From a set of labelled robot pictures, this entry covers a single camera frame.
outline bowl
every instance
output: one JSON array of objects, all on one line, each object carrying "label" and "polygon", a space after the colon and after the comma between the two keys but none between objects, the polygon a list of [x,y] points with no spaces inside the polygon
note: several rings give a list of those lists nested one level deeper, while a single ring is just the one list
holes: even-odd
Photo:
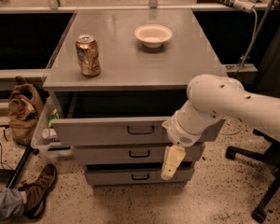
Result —
[{"label": "bowl", "polygon": [[146,47],[158,48],[164,42],[169,41],[172,37],[172,32],[168,27],[158,24],[148,24],[139,26],[134,35],[140,40]]}]

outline backpack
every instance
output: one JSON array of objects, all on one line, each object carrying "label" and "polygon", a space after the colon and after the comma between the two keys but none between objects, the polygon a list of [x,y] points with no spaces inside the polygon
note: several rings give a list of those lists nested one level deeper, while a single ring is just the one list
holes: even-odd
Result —
[{"label": "backpack", "polygon": [[16,80],[18,84],[14,87],[8,101],[9,127],[14,142],[28,146],[44,102],[33,84],[29,84],[23,77],[16,77]]}]

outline white robotic arm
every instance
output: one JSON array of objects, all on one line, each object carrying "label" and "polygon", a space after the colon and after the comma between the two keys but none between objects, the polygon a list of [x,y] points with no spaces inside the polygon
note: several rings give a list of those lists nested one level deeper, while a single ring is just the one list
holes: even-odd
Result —
[{"label": "white robotic arm", "polygon": [[190,81],[188,100],[163,123],[173,143],[166,148],[161,178],[173,177],[191,147],[209,126],[233,117],[280,142],[280,99],[250,93],[233,78],[200,75]]}]

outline terrazzo floor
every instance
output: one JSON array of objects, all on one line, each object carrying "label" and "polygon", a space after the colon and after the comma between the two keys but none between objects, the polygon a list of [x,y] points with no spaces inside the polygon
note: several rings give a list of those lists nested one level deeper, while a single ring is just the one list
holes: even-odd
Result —
[{"label": "terrazzo floor", "polygon": [[[7,121],[5,113],[0,112],[0,123]],[[8,131],[7,141],[3,130],[0,128],[3,162],[15,168],[25,147],[15,144]],[[32,154],[18,185],[22,180],[36,180],[48,162],[54,163],[58,170],[58,180],[47,198],[45,213],[37,220],[11,217],[0,223],[257,223],[251,212],[273,181],[272,167],[240,156],[234,161],[227,160],[224,155],[228,145],[263,152],[269,143],[252,134],[252,129],[240,121],[226,118],[216,142],[206,143],[202,158],[195,164],[194,175],[186,185],[92,188],[74,159],[51,160],[41,152]],[[0,181],[0,189],[6,183]],[[264,223],[280,223],[280,190],[266,211]]]}]

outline gray cabinet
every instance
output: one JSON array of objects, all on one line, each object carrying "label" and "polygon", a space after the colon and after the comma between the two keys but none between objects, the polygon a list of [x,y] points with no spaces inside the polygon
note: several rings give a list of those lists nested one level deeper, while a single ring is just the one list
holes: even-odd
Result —
[{"label": "gray cabinet", "polygon": [[[133,36],[144,23],[166,25],[173,38],[149,50]],[[76,38],[93,34],[102,73],[84,77],[77,64]],[[44,89],[61,118],[52,122],[63,147],[70,147],[92,186],[186,183],[210,127],[170,181],[161,179],[164,150],[171,145],[161,124],[186,101],[186,87],[199,74],[226,76],[190,9],[83,10],[64,40]]]}]

